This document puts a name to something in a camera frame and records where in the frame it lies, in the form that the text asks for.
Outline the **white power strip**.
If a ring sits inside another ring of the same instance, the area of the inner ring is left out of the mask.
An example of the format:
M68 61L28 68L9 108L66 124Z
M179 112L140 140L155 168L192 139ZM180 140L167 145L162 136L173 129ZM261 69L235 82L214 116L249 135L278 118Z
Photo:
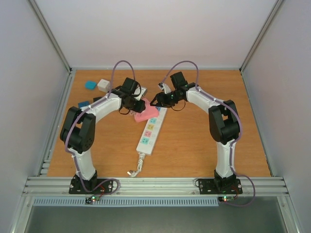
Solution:
M154 150L156 140L158 138L166 112L168 110L167 108L160 107L157 107L156 109L158 110L159 115L147 121L136 148L136 151L138 153L151 155Z

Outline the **white cube plug with picture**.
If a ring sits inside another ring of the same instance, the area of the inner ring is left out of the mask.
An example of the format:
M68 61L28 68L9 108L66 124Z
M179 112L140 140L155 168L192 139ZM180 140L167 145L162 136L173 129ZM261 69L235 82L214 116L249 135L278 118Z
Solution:
M111 87L110 81L105 80L105 79L101 79L98 83L97 83L97 88L102 91L102 92L109 92Z

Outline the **teal cube plug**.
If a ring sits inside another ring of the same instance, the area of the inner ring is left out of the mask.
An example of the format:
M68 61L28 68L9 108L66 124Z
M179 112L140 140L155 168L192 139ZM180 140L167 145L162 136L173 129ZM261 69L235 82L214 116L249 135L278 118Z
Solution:
M85 88L88 90L94 90L97 86L97 83L94 81L86 81Z

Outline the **blue cube socket adapter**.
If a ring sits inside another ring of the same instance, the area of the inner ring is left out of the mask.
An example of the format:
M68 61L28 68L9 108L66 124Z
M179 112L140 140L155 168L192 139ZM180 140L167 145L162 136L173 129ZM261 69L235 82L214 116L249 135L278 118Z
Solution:
M85 107L85 106L88 106L88 105L90 105L89 101L83 101L83 102L79 102L78 103L78 107L79 108L82 108L82 107Z

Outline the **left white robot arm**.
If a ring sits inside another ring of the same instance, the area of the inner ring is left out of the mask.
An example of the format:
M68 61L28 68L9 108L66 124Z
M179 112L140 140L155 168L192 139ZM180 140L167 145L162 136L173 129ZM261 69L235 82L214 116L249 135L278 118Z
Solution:
M147 88L137 81L126 78L121 86L111 89L104 97L86 107L69 108L60 139L65 144L65 151L71 154L75 175L70 181L70 194L100 194L116 192L114 184L120 185L114 178L99 179L91 156L91 147L95 140L96 124L108 114L122 108L136 113L145 110L143 97Z

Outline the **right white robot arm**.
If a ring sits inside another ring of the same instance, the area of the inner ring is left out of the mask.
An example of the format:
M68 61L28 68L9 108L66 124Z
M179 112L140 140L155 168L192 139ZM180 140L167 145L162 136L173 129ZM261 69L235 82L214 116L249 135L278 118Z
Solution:
M151 105L173 108L180 101L195 104L208 114L209 131L217 144L217 165L213 179L205 179L199 184L200 192L209 191L226 195L242 193L240 180L234 169L235 145L240 138L241 120L233 101L223 101L205 92L196 83L185 80L182 72L170 76L174 90L163 82L158 84L160 92Z

